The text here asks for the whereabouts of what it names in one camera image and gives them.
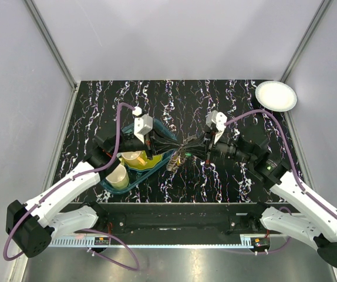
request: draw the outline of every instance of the black marble tabletop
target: black marble tabletop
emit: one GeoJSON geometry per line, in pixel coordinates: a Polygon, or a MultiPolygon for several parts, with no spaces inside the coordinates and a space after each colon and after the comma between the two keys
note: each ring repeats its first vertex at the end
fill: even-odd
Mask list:
{"type": "MultiPolygon", "coordinates": [[[[126,102],[140,106],[162,121],[179,141],[199,134],[205,117],[212,110],[236,117],[258,107],[252,102],[256,87],[263,80],[128,80],[83,81],[80,84],[66,133],[54,182],[74,168],[93,146],[93,137],[106,123],[115,123],[116,106],[126,102]]],[[[285,131],[297,169],[296,154],[283,114],[275,113],[285,131]]],[[[132,112],[122,110],[122,125],[133,122],[132,112]]],[[[273,154],[287,159],[276,125],[265,115],[246,117],[229,125],[224,136],[235,138],[246,126],[253,126],[257,137],[266,135],[273,154]]],[[[163,166],[131,191],[115,195],[98,184],[75,202],[281,202],[278,196],[254,183],[243,164],[215,160],[211,166],[189,157],[175,173],[163,166]]]]}

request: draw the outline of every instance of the purple cable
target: purple cable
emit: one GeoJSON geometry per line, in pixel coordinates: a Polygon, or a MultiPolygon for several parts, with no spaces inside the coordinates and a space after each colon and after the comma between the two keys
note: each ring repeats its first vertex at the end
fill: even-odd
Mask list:
{"type": "Polygon", "coordinates": [[[101,257],[105,260],[108,260],[120,267],[123,267],[125,269],[128,269],[128,270],[133,270],[133,271],[139,271],[140,270],[140,263],[139,263],[139,260],[137,259],[136,255],[134,254],[134,252],[127,246],[126,243],[124,243],[123,241],[121,241],[118,237],[114,236],[114,235],[111,235],[109,233],[106,233],[106,232],[101,232],[101,231],[98,231],[98,230],[93,230],[93,229],[82,229],[81,231],[86,231],[86,232],[92,232],[92,233],[100,233],[100,234],[103,234],[107,237],[110,237],[116,241],[118,241],[120,244],[122,244],[126,250],[131,254],[131,256],[133,257],[133,260],[134,262],[136,263],[136,268],[133,268],[133,267],[130,267],[130,266],[126,266],[125,264],[122,264],[122,263],[119,263],[118,261],[116,260],[113,260],[112,258],[109,258],[109,257],[106,257],[102,254],[99,254],[99,253],[96,253],[95,251],[93,251],[93,254],[98,256],[98,257],[101,257]]]}
{"type": "MultiPolygon", "coordinates": [[[[280,207],[279,210],[280,211],[281,210],[286,210],[291,215],[291,211],[290,211],[290,209],[288,207],[280,207]]],[[[282,251],[283,249],[285,249],[289,245],[290,241],[291,241],[291,237],[288,237],[287,241],[281,247],[279,247],[276,250],[269,251],[269,254],[276,254],[277,252],[282,251]]],[[[234,251],[234,250],[227,250],[227,252],[228,253],[233,253],[233,254],[247,254],[247,255],[253,254],[253,255],[255,255],[255,253],[250,253],[250,252],[245,253],[245,252],[242,252],[242,251],[234,251]]]]}
{"type": "MultiPolygon", "coordinates": [[[[282,140],[284,142],[284,146],[285,146],[285,149],[286,149],[286,152],[287,152],[287,155],[288,155],[288,159],[290,161],[290,165],[291,165],[291,169],[292,169],[293,174],[294,174],[295,181],[298,184],[299,188],[302,191],[305,191],[305,188],[303,187],[303,185],[301,183],[301,180],[299,179],[298,172],[296,171],[294,160],[292,159],[292,155],[291,155],[289,146],[287,144],[287,140],[285,138],[284,131],[282,130],[281,125],[279,124],[279,122],[277,121],[277,119],[274,117],[273,114],[267,112],[266,110],[251,110],[251,111],[249,111],[247,113],[243,113],[242,115],[237,116],[237,117],[235,117],[235,118],[227,121],[225,123],[225,125],[228,126],[229,124],[237,122],[238,120],[240,120],[242,118],[245,118],[246,116],[252,115],[254,113],[264,113],[264,114],[266,114],[269,118],[271,118],[276,123],[276,125],[278,127],[279,134],[281,135],[282,140]]],[[[321,203],[318,199],[316,199],[315,196],[313,196],[312,194],[310,194],[310,192],[306,192],[305,194],[308,197],[310,197],[316,204],[318,204],[320,207],[322,207],[324,210],[326,210],[331,216],[333,216],[335,219],[337,219],[337,214],[335,214],[334,212],[332,212],[328,207],[326,207],[323,203],[321,203]]]]}
{"type": "MultiPolygon", "coordinates": [[[[127,107],[131,110],[134,110],[134,107],[131,105],[128,105],[126,103],[120,103],[117,106],[117,111],[116,111],[116,141],[115,141],[115,149],[114,149],[114,153],[112,155],[111,160],[104,166],[98,168],[98,169],[91,169],[91,170],[87,170],[85,172],[80,172],[76,175],[73,176],[73,179],[75,180],[77,177],[82,176],[84,174],[87,173],[91,173],[91,172],[100,172],[102,170],[107,169],[108,167],[110,167],[116,160],[116,155],[119,149],[119,142],[120,142],[120,112],[122,110],[122,107],[127,107]]],[[[50,192],[48,192],[47,194],[45,194],[39,201],[39,204],[42,204],[49,196],[51,196],[54,192],[56,192],[58,189],[60,189],[61,187],[63,187],[65,184],[67,184],[68,182],[72,181],[71,179],[66,179],[64,180],[62,183],[60,183],[59,185],[57,185],[55,188],[53,188],[50,192]]],[[[20,219],[19,221],[16,223],[16,225],[12,228],[6,242],[4,245],[4,249],[3,249],[3,258],[6,261],[12,261],[17,259],[19,256],[21,256],[23,254],[23,252],[18,253],[17,255],[13,256],[13,257],[8,257],[8,247],[9,244],[11,243],[11,240],[13,238],[13,236],[16,233],[16,230],[18,229],[18,227],[20,227],[21,223],[38,207],[38,204],[35,204],[34,206],[32,206],[32,208],[30,210],[28,210],[20,219]]]]}

